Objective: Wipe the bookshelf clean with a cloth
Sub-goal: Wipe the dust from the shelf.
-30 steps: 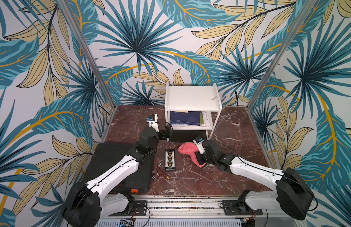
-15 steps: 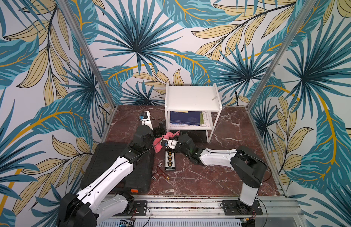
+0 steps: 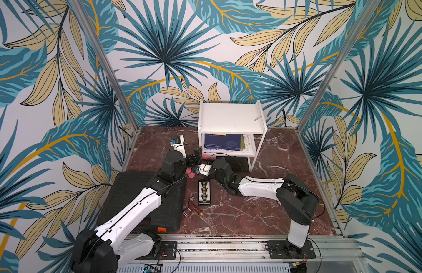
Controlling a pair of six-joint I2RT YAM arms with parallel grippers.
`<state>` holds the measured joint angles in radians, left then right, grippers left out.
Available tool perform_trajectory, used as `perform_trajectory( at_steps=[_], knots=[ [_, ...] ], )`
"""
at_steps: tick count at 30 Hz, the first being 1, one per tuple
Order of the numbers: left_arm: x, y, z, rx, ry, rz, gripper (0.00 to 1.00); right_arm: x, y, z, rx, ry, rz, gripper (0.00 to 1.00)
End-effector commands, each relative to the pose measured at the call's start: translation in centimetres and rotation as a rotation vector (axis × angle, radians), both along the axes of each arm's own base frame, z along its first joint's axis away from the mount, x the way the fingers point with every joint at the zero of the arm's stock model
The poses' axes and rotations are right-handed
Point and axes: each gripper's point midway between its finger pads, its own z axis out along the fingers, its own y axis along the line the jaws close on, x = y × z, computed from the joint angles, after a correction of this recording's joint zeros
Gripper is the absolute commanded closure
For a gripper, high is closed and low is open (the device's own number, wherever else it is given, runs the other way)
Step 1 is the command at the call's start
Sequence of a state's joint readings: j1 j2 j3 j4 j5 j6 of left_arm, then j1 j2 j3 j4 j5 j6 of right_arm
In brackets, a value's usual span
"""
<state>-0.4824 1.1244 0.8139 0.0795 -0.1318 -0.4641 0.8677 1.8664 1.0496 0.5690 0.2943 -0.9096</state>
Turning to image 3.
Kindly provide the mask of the pink fluffy cloth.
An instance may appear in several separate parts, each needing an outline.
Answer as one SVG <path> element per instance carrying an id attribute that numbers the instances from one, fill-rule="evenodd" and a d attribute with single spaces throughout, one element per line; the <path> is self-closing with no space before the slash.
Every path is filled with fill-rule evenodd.
<path id="1" fill-rule="evenodd" d="M 200 175 L 200 174 L 197 174 L 197 168 L 187 168 L 187 175 L 190 178 L 193 178 L 195 175 Z"/>

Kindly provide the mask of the white two-tier bookshelf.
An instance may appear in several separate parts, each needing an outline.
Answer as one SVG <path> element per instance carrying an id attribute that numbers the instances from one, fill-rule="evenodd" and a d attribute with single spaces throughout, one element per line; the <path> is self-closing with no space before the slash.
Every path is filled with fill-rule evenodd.
<path id="1" fill-rule="evenodd" d="M 267 133 L 261 102 L 254 104 L 205 103 L 200 102 L 198 118 L 198 143 L 206 155 L 222 152 L 233 157 L 248 157 L 250 171 L 253 170 L 259 151 Z M 234 152 L 204 149 L 204 134 L 247 134 L 252 152 Z"/>

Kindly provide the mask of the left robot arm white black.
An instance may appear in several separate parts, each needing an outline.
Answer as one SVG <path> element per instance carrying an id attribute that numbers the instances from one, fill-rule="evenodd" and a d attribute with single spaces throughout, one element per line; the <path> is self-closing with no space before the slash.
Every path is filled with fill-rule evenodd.
<path id="1" fill-rule="evenodd" d="M 127 240 L 131 231 L 163 203 L 167 191 L 186 180 L 203 160 L 202 149 L 190 155 L 174 150 L 151 177 L 137 197 L 106 223 L 95 230 L 84 229 L 72 248 L 71 270 L 74 273 L 115 273 L 133 260 L 157 253 L 160 236 L 141 232 Z"/>

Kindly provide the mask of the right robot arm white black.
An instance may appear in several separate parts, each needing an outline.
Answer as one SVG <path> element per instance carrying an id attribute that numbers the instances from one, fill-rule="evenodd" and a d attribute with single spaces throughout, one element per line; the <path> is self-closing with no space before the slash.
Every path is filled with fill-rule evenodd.
<path id="1" fill-rule="evenodd" d="M 320 197 L 308 189 L 297 176 L 287 174 L 279 179 L 242 176 L 236 174 L 224 158 L 209 160 L 207 164 L 196 167 L 195 171 L 217 181 L 233 196 L 255 196 L 279 202 L 291 222 L 283 246 L 277 249 L 291 258 L 304 254 Z"/>

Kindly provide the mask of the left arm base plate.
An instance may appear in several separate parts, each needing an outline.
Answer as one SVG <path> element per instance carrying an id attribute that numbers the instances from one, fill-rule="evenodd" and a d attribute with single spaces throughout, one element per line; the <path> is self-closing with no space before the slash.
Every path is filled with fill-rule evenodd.
<path id="1" fill-rule="evenodd" d="M 159 250 L 153 250 L 149 255 L 138 260 L 176 260 L 179 258 L 177 241 L 162 241 Z"/>

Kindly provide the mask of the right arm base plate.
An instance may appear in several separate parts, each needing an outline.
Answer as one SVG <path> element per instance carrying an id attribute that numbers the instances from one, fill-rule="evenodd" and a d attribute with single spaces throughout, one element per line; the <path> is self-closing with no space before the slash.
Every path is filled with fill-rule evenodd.
<path id="1" fill-rule="evenodd" d="M 311 241 L 306 241 L 302 248 L 298 248 L 287 241 L 268 241 L 265 245 L 271 259 L 315 259 L 316 254 Z"/>

